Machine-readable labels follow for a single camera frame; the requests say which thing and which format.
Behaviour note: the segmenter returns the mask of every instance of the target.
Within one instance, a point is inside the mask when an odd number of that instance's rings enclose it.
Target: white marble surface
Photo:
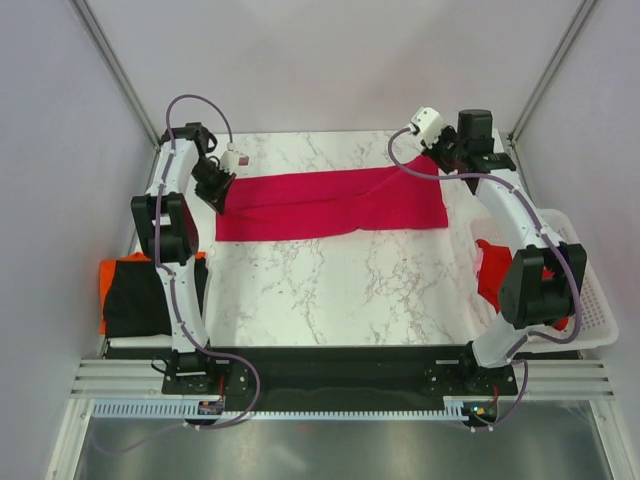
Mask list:
[[[238,135],[240,177],[387,166],[391,132]],[[221,138],[221,145],[226,143]],[[418,153],[401,138],[403,160]],[[189,188],[209,254],[206,326],[213,345],[464,343],[488,321],[475,293],[469,222],[488,212],[460,181],[442,183],[448,229],[358,231],[291,241],[216,243],[215,218]]]

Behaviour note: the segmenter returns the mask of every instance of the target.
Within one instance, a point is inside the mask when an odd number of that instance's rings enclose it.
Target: laundry basket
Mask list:
[[[558,210],[539,210],[539,212],[549,226],[564,238],[567,243],[580,242],[569,219],[562,212]],[[473,241],[470,242],[470,254],[474,260],[477,256],[476,240],[484,239],[492,245],[505,245],[498,223],[493,218],[473,220],[471,222],[471,236]],[[567,345],[559,345],[542,338],[531,337],[520,351],[540,353],[585,350],[602,345],[610,345],[615,342],[618,338],[618,325],[613,318],[611,307],[607,303],[602,287],[589,262],[587,262],[587,269],[582,283],[580,300],[583,311],[582,328],[575,341]],[[486,308],[488,316],[495,314],[495,310],[488,302],[483,302],[483,308]],[[551,327],[546,328],[548,329],[547,333],[550,335],[566,336],[569,334],[569,329],[573,328],[573,321],[569,321],[567,329],[563,332],[557,332]]]

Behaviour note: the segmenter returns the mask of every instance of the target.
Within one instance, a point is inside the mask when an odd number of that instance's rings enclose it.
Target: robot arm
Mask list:
[[[220,161],[207,157],[217,146],[216,138],[201,124],[189,123],[174,129],[176,137],[175,154],[171,168],[167,163],[171,153],[168,134],[161,139],[158,165],[151,186],[144,196],[134,197],[131,201],[134,222],[142,251],[153,258],[156,238],[154,227],[158,221],[155,211],[156,199],[162,188],[160,221],[160,260],[156,271],[162,282],[167,303],[175,303],[169,308],[171,321],[172,350],[178,354],[192,354],[194,345],[182,331],[181,321],[195,342],[206,347],[209,337],[200,314],[195,284],[195,254],[198,252],[198,231],[187,206],[183,192],[187,189],[189,178],[196,179],[196,194],[218,213],[224,213],[224,202],[235,174],[220,168]],[[233,155],[227,150],[226,156]],[[170,280],[179,288],[175,295],[170,288]],[[176,311],[182,318],[176,317]]]
[[[496,218],[513,255],[499,293],[500,313],[470,345],[472,368],[510,363],[513,347],[523,336],[574,313],[565,272],[542,232],[567,260],[578,290],[587,261],[582,245],[567,245],[538,214],[511,158],[494,153],[492,123],[487,110],[464,110],[459,113],[456,131],[435,110],[421,108],[409,124],[411,133],[420,138],[423,154],[445,173],[457,170],[463,174],[471,192]],[[514,195],[515,189],[520,198]],[[544,269],[552,273],[551,278],[542,278]]]

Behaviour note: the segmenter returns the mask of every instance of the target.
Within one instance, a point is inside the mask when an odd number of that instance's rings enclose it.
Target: gray floor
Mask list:
[[[92,420],[104,448],[175,421]],[[85,445],[77,479],[609,479],[588,405],[524,404],[494,433],[435,422],[256,420],[177,429],[125,455]]]

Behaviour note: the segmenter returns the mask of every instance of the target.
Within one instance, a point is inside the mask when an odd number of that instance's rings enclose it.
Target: red cloth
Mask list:
[[[498,290],[502,286],[504,277],[509,271],[513,258],[508,247],[496,247],[486,240],[476,240],[478,247],[482,249],[482,266],[478,271],[478,293],[487,300],[496,313],[500,311],[498,302]],[[542,272],[542,278],[550,278],[551,272],[546,268]],[[556,330],[562,331],[568,323],[567,318],[558,320],[553,326]]]
[[[428,157],[418,156],[407,166],[438,174]],[[216,240],[302,240],[357,229],[448,224],[440,182],[392,166],[237,179],[229,190],[225,214],[216,216]]]

